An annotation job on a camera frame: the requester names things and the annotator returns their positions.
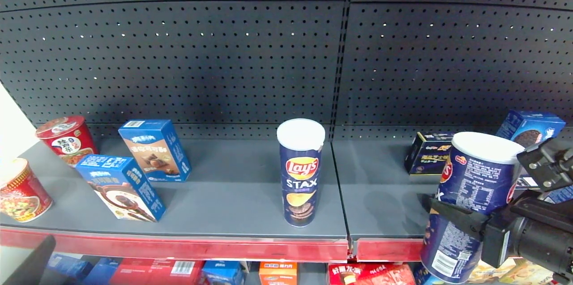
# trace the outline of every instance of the red box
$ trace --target red box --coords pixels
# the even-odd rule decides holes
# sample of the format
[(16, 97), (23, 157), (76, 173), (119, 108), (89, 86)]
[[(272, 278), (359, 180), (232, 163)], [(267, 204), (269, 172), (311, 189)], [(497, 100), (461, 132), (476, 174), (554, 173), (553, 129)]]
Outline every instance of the red box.
[(125, 258), (109, 285), (190, 285), (201, 275), (204, 261)]
[(329, 264), (329, 285), (415, 285), (407, 264)]

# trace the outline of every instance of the red instant noodle cup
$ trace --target red instant noodle cup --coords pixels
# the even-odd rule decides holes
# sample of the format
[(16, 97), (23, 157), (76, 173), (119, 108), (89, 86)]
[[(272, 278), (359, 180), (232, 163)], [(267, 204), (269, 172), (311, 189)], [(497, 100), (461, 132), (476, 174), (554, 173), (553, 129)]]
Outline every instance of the red instant noodle cup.
[(36, 137), (71, 167), (88, 154), (98, 154), (83, 116), (53, 119), (36, 130)]
[(0, 165), (0, 212), (16, 221), (28, 222), (41, 216), (52, 203), (26, 159)]

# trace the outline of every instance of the orange box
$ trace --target orange box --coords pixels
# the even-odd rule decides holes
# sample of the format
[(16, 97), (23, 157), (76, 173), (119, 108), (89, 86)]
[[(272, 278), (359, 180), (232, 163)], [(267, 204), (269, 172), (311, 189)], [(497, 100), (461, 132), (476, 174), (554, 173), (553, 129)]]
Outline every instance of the orange box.
[(258, 270), (261, 285), (297, 285), (296, 263), (262, 261)]

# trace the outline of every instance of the lay's logo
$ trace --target lay's logo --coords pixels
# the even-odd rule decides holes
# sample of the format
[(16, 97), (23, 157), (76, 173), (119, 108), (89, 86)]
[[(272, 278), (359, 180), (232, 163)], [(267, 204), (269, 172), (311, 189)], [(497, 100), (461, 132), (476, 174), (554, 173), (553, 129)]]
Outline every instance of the lay's logo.
[(461, 157), (460, 155), (456, 155), (456, 161), (461, 165), (466, 165), (467, 159), (465, 157)]
[(306, 180), (315, 175), (319, 168), (319, 159), (311, 157), (291, 158), (286, 163), (286, 172), (293, 179)]

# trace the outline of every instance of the store shelf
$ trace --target store shelf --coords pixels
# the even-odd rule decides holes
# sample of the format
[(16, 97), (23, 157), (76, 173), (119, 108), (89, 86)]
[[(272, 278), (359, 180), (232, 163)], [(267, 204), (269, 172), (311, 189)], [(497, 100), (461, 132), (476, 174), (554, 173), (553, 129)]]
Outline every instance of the store shelf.
[[(346, 261), (348, 242), (334, 161), (323, 151), (315, 220), (290, 226), (282, 215), (274, 140), (182, 140), (192, 163), (186, 183), (153, 183), (167, 207), (158, 223), (117, 220), (78, 173), (39, 143), (22, 157), (55, 200), (44, 215), (0, 222), (2, 245), (37, 246), (54, 234), (56, 251), (176, 259)], [(120, 139), (102, 154), (131, 156)]]
[(360, 261), (417, 261), (437, 175), (403, 167), (410, 138), (332, 143), (352, 250)]

